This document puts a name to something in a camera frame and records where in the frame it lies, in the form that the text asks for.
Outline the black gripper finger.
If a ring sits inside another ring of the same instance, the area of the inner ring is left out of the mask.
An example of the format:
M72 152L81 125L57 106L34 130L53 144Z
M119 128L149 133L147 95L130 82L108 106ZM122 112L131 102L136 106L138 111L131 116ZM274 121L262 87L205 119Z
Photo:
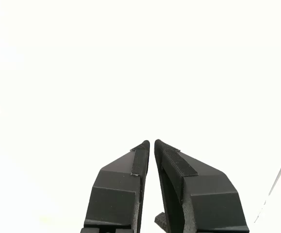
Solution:
M148 173L145 140L100 169L93 184L82 233L138 233Z
M248 233L238 191L222 171L157 139L154 154L166 233Z

